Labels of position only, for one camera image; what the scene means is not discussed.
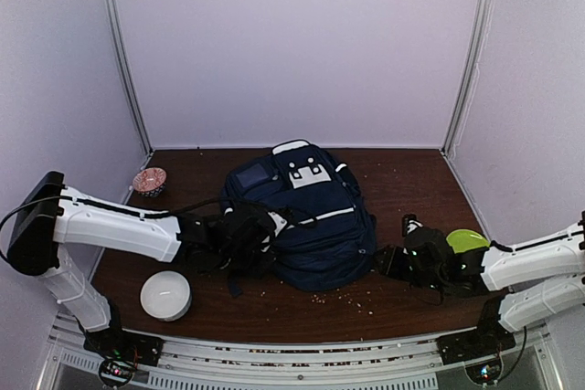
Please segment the navy blue student backpack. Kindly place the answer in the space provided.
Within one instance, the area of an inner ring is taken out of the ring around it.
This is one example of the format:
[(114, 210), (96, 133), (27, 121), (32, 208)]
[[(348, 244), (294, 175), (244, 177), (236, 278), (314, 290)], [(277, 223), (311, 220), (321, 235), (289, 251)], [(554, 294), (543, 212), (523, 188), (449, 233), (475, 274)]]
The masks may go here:
[(373, 267), (376, 219), (347, 163), (306, 140), (294, 140), (228, 173), (221, 204), (261, 203), (285, 222), (271, 242), (272, 273), (298, 290), (344, 287)]

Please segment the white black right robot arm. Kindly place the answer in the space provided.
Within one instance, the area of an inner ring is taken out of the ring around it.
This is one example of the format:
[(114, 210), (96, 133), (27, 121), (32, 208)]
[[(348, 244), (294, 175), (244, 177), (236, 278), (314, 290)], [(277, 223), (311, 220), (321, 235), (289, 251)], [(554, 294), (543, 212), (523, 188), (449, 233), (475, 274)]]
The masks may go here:
[[(507, 333), (559, 314), (584, 302), (584, 222), (551, 235), (517, 244), (491, 241), (465, 251), (452, 236), (424, 226), (416, 216), (402, 218), (403, 243), (375, 256), (378, 271), (410, 286), (437, 291), (441, 297), (472, 298), (496, 293), (485, 303), (469, 347), (485, 355)], [(531, 282), (532, 287), (506, 295), (502, 290)]]

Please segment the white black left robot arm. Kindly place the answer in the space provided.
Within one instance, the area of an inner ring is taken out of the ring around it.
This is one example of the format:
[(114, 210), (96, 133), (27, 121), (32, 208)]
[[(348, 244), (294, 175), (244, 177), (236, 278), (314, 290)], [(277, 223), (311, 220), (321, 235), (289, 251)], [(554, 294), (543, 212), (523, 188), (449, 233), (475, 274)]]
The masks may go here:
[(135, 253), (205, 272), (235, 263), (247, 269), (272, 262), (271, 244), (289, 221), (258, 202), (235, 199), (219, 216), (196, 216), (194, 207), (148, 211), (85, 195), (47, 173), (24, 202), (3, 219), (13, 224), (1, 257), (15, 271), (42, 279), (54, 298), (76, 318), (90, 346), (122, 357), (131, 336), (116, 306), (78, 269), (67, 244)]

